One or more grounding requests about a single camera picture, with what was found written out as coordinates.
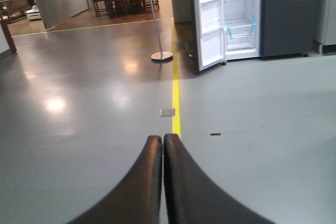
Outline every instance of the dark gray refrigerator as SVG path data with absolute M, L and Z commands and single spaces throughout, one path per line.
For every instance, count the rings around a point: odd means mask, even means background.
M 260 55 L 311 52 L 317 0 L 261 0 Z

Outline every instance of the white appliance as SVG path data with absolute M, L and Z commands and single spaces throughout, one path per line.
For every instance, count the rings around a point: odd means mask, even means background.
M 194 0 L 198 70 L 259 57 L 260 0 Z
M 321 54 L 336 51 L 336 0 L 319 0 L 315 40 Z
M 40 12 L 36 5 L 33 5 L 31 10 L 26 11 L 26 15 L 29 20 L 41 19 Z

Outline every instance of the yellow floor line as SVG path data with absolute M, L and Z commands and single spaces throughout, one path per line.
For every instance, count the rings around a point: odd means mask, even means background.
M 172 20 L 173 18 L 159 18 L 158 20 L 166 20 L 166 19 L 171 19 L 171 20 Z M 20 36 L 35 35 L 35 34 L 48 34 L 48 33 L 56 33 L 56 32 L 58 32 L 58 31 L 72 31 L 72 30 L 81 30 L 81 29 L 96 28 L 96 27 L 103 27 L 103 26 L 120 26 L 120 25 L 134 24 L 134 23 L 150 22 L 150 21 L 154 21 L 154 20 L 153 20 L 153 19 L 149 19 L 149 20 L 135 21 L 135 22 L 127 22 L 127 23 L 120 23 L 120 24 L 110 24 L 110 25 L 102 25 L 102 26 L 79 27 L 79 28 L 64 29 L 64 30 L 57 30 L 57 31 L 42 31 L 42 32 L 40 32 L 40 33 L 14 35 L 14 36 L 12 36 L 12 37 L 20 37 Z
M 194 50 L 183 50 L 183 51 L 177 51 L 179 53 L 183 53 L 183 52 L 193 52 Z
M 173 133 L 181 137 L 181 114 L 180 114 L 180 84 L 179 75 L 179 54 L 176 53 L 176 34 L 174 20 L 172 20 L 172 43 L 173 43 L 173 108 L 176 108 L 176 116 L 173 117 Z

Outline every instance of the white refrigerator door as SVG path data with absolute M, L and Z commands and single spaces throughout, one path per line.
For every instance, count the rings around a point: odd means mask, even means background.
M 223 0 L 194 0 L 199 71 L 225 61 Z

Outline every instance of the wooden floor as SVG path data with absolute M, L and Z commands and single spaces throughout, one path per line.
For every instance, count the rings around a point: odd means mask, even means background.
M 172 18 L 173 8 L 172 0 L 159 0 L 160 9 L 156 10 L 156 16 L 158 19 Z M 46 31 L 59 31 L 67 29 L 76 29 L 93 26 L 104 26 L 112 24 L 132 23 L 145 20 L 152 20 L 153 14 L 150 9 L 147 9 L 143 14 L 127 15 L 118 18 L 110 19 L 106 13 L 102 13 L 101 17 L 96 17 L 94 9 L 86 10 L 75 17 L 68 18 L 59 23 L 55 27 L 46 30 L 42 20 L 28 20 L 27 18 L 17 21 L 13 24 L 9 24 L 9 30 L 12 36 L 43 33 Z

